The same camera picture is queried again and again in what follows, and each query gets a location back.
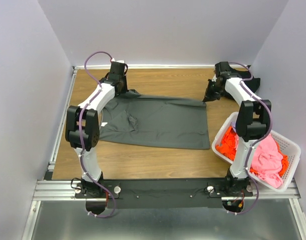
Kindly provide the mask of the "grey t shirt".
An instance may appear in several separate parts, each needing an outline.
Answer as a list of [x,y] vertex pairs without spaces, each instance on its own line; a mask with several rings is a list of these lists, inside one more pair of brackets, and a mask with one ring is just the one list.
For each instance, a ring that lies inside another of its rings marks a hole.
[[206,103],[140,94],[134,89],[103,109],[100,140],[146,147],[208,150]]

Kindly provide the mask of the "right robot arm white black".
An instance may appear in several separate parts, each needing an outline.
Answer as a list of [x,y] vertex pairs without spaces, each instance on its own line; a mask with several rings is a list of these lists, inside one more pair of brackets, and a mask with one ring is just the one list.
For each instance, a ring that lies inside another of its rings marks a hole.
[[271,102],[259,98],[247,85],[253,74],[245,65],[245,71],[235,70],[227,61],[215,64],[215,76],[208,80],[203,102],[219,100],[226,93],[239,105],[235,122],[238,147],[235,160],[227,171],[220,190],[234,196],[245,190],[252,179],[249,168],[258,144],[265,139],[272,128]]

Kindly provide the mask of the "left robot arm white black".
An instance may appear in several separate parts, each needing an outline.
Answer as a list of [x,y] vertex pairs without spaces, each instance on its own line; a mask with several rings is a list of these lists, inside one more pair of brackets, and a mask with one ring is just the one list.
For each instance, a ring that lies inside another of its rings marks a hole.
[[73,189],[82,196],[100,198],[109,196],[103,184],[102,170],[97,163],[96,145],[100,138],[98,114],[114,97],[127,92],[127,64],[111,60],[109,72],[97,81],[95,90],[78,106],[67,109],[65,139],[76,152],[82,176]]

